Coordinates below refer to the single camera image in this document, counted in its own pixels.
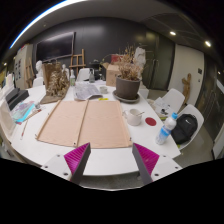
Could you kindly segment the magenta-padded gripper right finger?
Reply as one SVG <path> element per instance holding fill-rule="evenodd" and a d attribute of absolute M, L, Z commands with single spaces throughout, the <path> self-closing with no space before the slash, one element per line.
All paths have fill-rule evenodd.
<path fill-rule="evenodd" d="M 168 155 L 158 155 L 137 143 L 133 144 L 132 153 L 144 185 L 182 169 L 182 167 Z"/>

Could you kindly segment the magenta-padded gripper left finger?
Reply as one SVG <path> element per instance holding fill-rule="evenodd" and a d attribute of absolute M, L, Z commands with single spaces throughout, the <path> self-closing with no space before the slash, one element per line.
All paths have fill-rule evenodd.
<path fill-rule="evenodd" d="M 65 155 L 56 154 L 42 169 L 79 185 L 90 153 L 91 145 L 86 143 Z"/>

